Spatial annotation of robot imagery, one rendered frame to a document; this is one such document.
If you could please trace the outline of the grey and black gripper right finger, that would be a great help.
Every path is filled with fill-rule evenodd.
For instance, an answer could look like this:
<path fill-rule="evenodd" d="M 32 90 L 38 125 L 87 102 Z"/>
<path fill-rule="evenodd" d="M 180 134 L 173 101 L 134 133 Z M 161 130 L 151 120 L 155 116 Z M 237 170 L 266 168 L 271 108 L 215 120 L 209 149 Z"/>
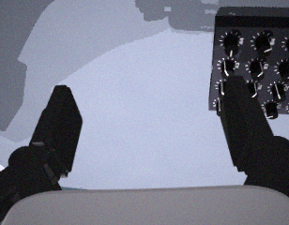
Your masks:
<path fill-rule="evenodd" d="M 289 140 L 274 136 L 242 76 L 227 79 L 220 119 L 233 165 L 247 175 L 243 185 L 271 188 L 289 197 Z"/>

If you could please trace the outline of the black knob box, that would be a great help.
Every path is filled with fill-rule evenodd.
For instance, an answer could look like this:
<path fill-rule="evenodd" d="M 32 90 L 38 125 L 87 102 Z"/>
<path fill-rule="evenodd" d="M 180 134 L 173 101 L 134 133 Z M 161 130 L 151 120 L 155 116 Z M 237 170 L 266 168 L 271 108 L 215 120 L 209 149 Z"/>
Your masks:
<path fill-rule="evenodd" d="M 243 77 L 266 118 L 289 114 L 289 17 L 215 16 L 208 110 L 217 116 L 232 75 Z"/>

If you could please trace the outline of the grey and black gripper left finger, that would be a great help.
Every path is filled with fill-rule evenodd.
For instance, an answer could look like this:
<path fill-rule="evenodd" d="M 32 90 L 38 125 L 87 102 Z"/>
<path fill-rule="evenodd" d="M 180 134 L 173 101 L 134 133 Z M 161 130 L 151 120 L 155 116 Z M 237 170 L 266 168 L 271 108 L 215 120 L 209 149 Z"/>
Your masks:
<path fill-rule="evenodd" d="M 0 222 L 19 200 L 62 190 L 58 181 L 72 170 L 82 125 L 70 88 L 56 85 L 29 145 L 13 151 L 0 172 Z"/>

